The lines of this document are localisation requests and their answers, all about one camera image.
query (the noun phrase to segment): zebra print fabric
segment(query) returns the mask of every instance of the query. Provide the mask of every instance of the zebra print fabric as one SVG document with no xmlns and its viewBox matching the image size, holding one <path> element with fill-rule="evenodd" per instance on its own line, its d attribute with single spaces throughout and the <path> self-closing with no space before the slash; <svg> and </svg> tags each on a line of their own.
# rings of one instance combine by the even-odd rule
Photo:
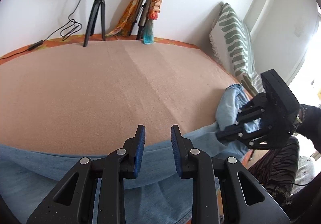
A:
<svg viewBox="0 0 321 224">
<path fill-rule="evenodd" d="M 299 150 L 298 140 L 291 136 L 284 148 L 270 150 L 249 169 L 279 205 L 291 196 Z"/>
</svg>

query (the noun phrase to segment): tripod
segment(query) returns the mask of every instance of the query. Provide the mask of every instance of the tripod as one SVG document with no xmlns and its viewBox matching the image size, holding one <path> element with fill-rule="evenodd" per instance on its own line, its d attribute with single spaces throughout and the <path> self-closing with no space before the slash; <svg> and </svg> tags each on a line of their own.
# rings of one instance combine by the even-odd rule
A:
<svg viewBox="0 0 321 224">
<path fill-rule="evenodd" d="M 94 4 L 92 6 L 91 12 L 90 12 L 89 20 L 88 20 L 85 40 L 83 42 L 84 47 L 86 47 L 88 44 L 89 35 L 92 36 L 94 34 L 99 7 L 101 8 L 102 40 L 104 40 L 104 41 L 106 40 L 106 37 L 105 37 L 105 0 L 95 0 Z"/>
<path fill-rule="evenodd" d="M 148 10 L 149 10 L 149 6 L 150 6 L 151 0 L 146 0 L 144 5 L 142 5 L 142 2 L 143 2 L 143 0 L 139 0 L 138 1 L 137 9 L 136 9 L 136 12 L 135 12 L 135 15 L 134 15 L 134 21 L 133 21 L 131 29 L 129 31 L 129 36 L 130 36 L 132 34 L 132 31 L 133 31 L 133 28 L 134 28 L 135 24 L 137 23 L 137 21 L 139 19 L 138 33 L 137 33 L 136 40 L 141 40 L 142 39 L 144 28 L 145 28 L 145 25 L 146 25 L 146 22 L 147 22 Z"/>
</svg>

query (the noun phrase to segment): blue cloth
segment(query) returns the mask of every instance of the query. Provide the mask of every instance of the blue cloth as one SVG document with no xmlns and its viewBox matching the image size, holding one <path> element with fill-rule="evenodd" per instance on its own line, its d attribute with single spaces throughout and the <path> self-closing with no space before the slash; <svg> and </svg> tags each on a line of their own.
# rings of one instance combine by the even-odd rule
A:
<svg viewBox="0 0 321 224">
<path fill-rule="evenodd" d="M 147 23 L 144 28 L 144 34 L 142 38 L 144 44 L 153 44 L 154 43 L 154 33 L 153 33 L 153 20 L 147 20 Z"/>
<path fill-rule="evenodd" d="M 234 156 L 242 160 L 248 148 L 239 141 L 222 144 L 215 132 L 233 124 L 238 110 L 247 102 L 242 87 L 231 85 L 217 108 L 216 122 L 184 137 L 212 157 Z M 248 132 L 259 129 L 258 122 L 248 123 L 246 127 Z M 0 145 L 0 194 L 18 220 L 26 223 L 57 181 L 82 157 Z M 95 159 L 104 155 L 88 157 Z M 125 179 L 124 189 L 127 223 L 181 224 L 191 218 L 193 180 L 178 177 L 170 141 L 145 147 L 141 172 L 136 180 Z"/>
</svg>

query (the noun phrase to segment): pillow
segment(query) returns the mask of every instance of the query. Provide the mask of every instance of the pillow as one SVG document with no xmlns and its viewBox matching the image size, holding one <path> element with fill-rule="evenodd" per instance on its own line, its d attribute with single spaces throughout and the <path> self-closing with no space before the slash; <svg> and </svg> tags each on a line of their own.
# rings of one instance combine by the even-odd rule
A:
<svg viewBox="0 0 321 224">
<path fill-rule="evenodd" d="M 210 33 L 210 41 L 214 58 L 252 96 L 264 91 L 261 77 L 254 68 L 248 29 L 227 3 L 223 5 L 218 21 Z"/>
</svg>

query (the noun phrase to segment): black cable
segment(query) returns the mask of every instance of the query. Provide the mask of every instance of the black cable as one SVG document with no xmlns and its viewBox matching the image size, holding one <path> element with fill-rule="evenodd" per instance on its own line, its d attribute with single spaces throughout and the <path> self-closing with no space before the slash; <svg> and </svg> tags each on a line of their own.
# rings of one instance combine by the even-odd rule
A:
<svg viewBox="0 0 321 224">
<path fill-rule="evenodd" d="M 2 58 L 0 58 L 0 60 L 6 59 L 6 58 L 9 58 L 9 57 L 18 55 L 18 54 L 21 54 L 21 53 L 26 52 L 26 51 L 31 51 L 31 50 L 33 50 L 34 48 L 36 48 L 36 47 L 38 47 L 38 46 L 41 46 L 45 40 L 47 40 L 48 38 L 50 38 L 50 36 L 52 36 L 52 35 L 53 35 L 54 33 L 56 33 L 58 30 L 63 29 L 63 28 L 64 28 L 65 26 L 67 26 L 69 23 L 72 23 L 72 24 L 71 24 L 70 26 L 64 28 L 62 31 L 60 31 L 60 36 L 62 37 L 62 40 L 63 40 L 63 41 L 65 41 L 65 40 L 66 40 L 67 38 L 69 38 L 71 35 L 75 34 L 75 33 L 78 32 L 79 30 L 81 30 L 81 29 L 82 29 L 82 24 L 81 24 L 80 22 L 77 22 L 74 18 L 70 18 L 71 15 L 73 15 L 73 14 L 75 13 L 75 11 L 77 10 L 80 2 L 81 2 L 81 0 L 78 1 L 77 6 L 75 7 L 74 11 L 68 16 L 68 22 L 67 22 L 65 25 L 63 25 L 63 26 L 61 26 L 60 28 L 58 28 L 57 30 L 55 30 L 54 32 L 52 32 L 49 36 L 46 37 L 46 39 L 41 39 L 40 41 L 38 41 L 38 42 L 30 45 L 26 50 L 23 50 L 23 51 L 21 51 L 21 52 L 15 53 L 15 54 L 12 54 L 12 55 L 7 56 L 7 57 L 2 57 Z M 73 26 L 73 28 L 72 28 L 70 31 L 68 31 L 67 33 L 63 34 L 63 32 L 64 32 L 65 30 L 69 29 L 69 28 L 72 27 L 72 26 Z"/>
<path fill-rule="evenodd" d="M 286 185 L 286 184 L 292 184 L 292 185 L 296 185 L 296 186 L 300 186 L 300 187 L 304 187 L 306 185 L 309 185 L 312 181 L 310 181 L 309 183 L 307 184 L 297 184 L 297 183 L 294 183 L 294 182 L 278 182 L 278 181 L 274 181 L 274 182 L 271 182 L 269 181 L 268 183 L 264 183 L 262 184 L 263 185 L 267 185 L 267 184 L 274 184 L 274 185 Z"/>
<path fill-rule="evenodd" d="M 82 24 L 80 22 L 77 22 L 74 18 L 70 19 L 71 15 L 73 15 L 76 11 L 76 9 L 78 8 L 79 4 L 80 4 L 81 0 L 78 1 L 78 4 L 76 6 L 76 8 L 74 9 L 74 11 L 68 16 L 68 22 L 61 26 L 60 28 L 58 28 L 57 30 L 55 30 L 54 32 L 52 32 L 49 36 L 46 37 L 45 40 L 47 40 L 48 38 L 50 38 L 51 35 L 53 35 L 54 33 L 56 33 L 58 30 L 62 29 L 63 27 L 67 26 L 69 23 L 72 23 L 70 26 L 64 28 L 62 31 L 60 31 L 60 36 L 63 37 L 62 40 L 65 41 L 67 38 L 69 38 L 72 34 L 78 32 L 79 30 L 82 29 Z M 70 31 L 68 31 L 66 34 L 63 34 L 63 31 L 67 30 L 68 28 L 74 26 L 73 29 L 71 29 Z"/>
</svg>

